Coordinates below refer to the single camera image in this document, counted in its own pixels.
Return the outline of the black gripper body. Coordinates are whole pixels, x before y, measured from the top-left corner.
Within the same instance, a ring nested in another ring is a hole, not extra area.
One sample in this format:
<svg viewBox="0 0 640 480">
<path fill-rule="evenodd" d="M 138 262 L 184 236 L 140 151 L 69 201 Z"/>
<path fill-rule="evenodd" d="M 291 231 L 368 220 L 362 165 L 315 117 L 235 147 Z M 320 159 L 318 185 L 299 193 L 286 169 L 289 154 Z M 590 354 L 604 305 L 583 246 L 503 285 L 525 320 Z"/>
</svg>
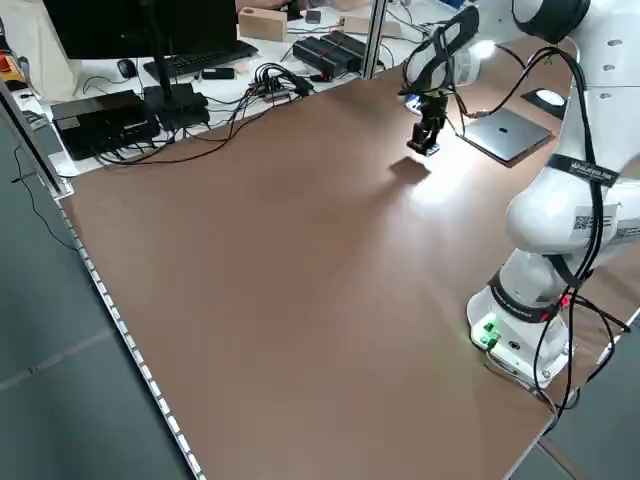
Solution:
<svg viewBox="0 0 640 480">
<path fill-rule="evenodd" d="M 444 122 L 447 117 L 449 98 L 447 95 L 422 95 L 419 110 L 422 122 Z"/>
</svg>

